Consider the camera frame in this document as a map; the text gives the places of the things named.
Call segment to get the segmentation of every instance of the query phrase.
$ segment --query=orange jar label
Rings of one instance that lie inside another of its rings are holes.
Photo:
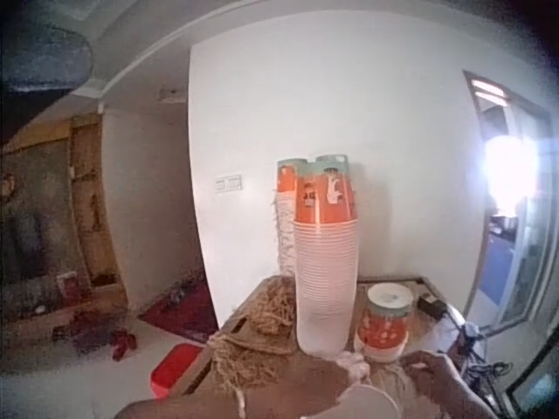
[[[391,349],[404,343],[407,330],[407,317],[390,319],[375,315],[367,309],[363,311],[357,335],[367,347]]]
[[[294,191],[296,181],[294,166],[281,166],[278,168],[278,192]]]
[[[349,179],[342,174],[300,178],[295,221],[344,223],[356,219],[355,198]]]

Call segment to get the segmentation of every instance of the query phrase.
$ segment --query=doorway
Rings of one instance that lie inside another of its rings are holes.
[[[489,192],[468,320],[493,335],[537,312],[556,254],[556,163],[548,113],[466,73],[485,143]]]

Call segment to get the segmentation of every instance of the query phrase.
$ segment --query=switch plate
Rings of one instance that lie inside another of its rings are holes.
[[[229,176],[227,178],[227,190],[241,190],[242,188],[241,175]]]
[[[223,192],[232,192],[235,190],[242,190],[243,179],[241,175],[231,175],[225,177],[218,177],[215,180],[214,188],[218,194]]]
[[[227,183],[225,183],[225,179],[217,179],[216,180],[216,192],[225,192],[227,190]]]

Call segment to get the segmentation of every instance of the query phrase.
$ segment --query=red rug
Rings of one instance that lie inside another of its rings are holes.
[[[205,280],[182,285],[153,304],[139,319],[200,343],[205,343],[218,330]]]

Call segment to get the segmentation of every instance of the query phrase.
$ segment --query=hand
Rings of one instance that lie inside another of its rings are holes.
[[[333,408],[352,383],[366,377],[369,364],[361,354],[344,352],[334,361],[305,357],[293,362],[280,383],[264,391],[274,399],[276,416],[299,418]]]
[[[445,354],[418,351],[404,356],[401,365],[418,393],[437,403],[452,417],[494,417],[489,407],[462,381]]]

